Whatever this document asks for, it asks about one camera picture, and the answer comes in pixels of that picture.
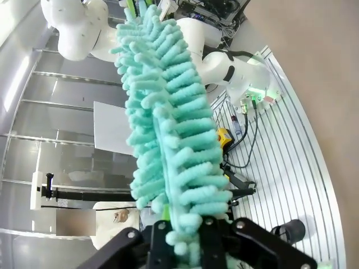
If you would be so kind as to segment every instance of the metal frame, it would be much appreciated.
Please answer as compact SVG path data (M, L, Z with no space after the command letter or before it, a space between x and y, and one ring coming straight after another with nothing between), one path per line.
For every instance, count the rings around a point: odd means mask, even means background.
M49 106L49 107L52 107L52 108L65 108L65 109L73 109L73 110L88 111L88 112L93 112L94 111L93 108L87 108L85 106L66 105L66 104L47 102L47 101L37 101L37 100L22 99L21 102L33 103L33 104L39 104L39 105L46 105L46 106Z
M27 87L27 85L29 84L29 81L36 69L36 66L38 65L40 59L41 59L41 56L42 54L41 53L38 53L37 55L35 56L32 56L35 58L35 61L34 61L34 64L33 64L33 67L29 73L29 77L27 78L27 81L24 85L24 88L22 89L22 94L20 96L20 100L22 99L23 95L24 95L24 92L25 92L25 89ZM13 119L12 119L12 123L11 123L11 126L10 126L10 130L12 130L12 127L13 127L13 124L15 122L15 118L16 118L16 114L17 114L17 111L19 110L19 106L20 106L21 102L19 101L19 103L17 104L17 107L15 109L15 113L14 113L14 116L13 116ZM6 145L5 145L5 151L4 151L4 155L3 155L3 158L2 158L2 162L1 162L1 166L0 166L0 179L3 178L4 176L4 166L5 166L5 159L6 159L6 155L7 155L7 151L8 151L8 148L9 148L9 142L10 142L10 138L7 137L7 141L6 141Z
M65 239L65 240L91 240L89 236L57 236L55 234L44 234L44 233L35 233L33 231L16 231L0 228L0 233L3 234L12 234L20 235L26 237L36 237L36 238L49 238L49 239Z
M16 138L19 140L28 140L28 141L39 141L39 142L46 142L46 143L59 143L61 145L75 145L75 146L89 146L94 147L94 143L88 142L77 142L77 141L69 141L69 140L60 140L60 139L51 139L51 138L44 138L44 137L35 137L35 136L20 136L18 134L6 134L9 138Z
M16 184L24 184L24 185L31 185L30 181L24 180L14 180L14 179L6 179L2 180L3 182L9 183L16 183ZM92 188L92 187L76 187L76 186L68 186L68 185L56 185L52 184L54 188L60 189L76 189L76 190L83 190L83 191L101 191L101 192L116 192L116 193L129 193L129 189L121 189L121 188Z
M108 17L110 20L114 20L114 21L123 21L125 22L126 19L125 18L116 18L116 17Z
M122 87L122 83L118 83L118 82L96 80L94 78L72 76L72 75L54 73L54 72L34 71L33 75L47 76L47 77L58 77L58 78L62 78L64 80L69 80L69 81L81 81L81 82L88 82L88 83L91 83L91 84L101 84L101 85L110 85L110 86Z
M51 50L51 49L38 49L38 48L33 48L33 51L35 51L35 52L46 52L46 53L54 53L54 54L60 54L60 52L58 52L57 50ZM89 54L88 56L87 56L88 58L95 58L96 59L96 57L94 57L92 54Z

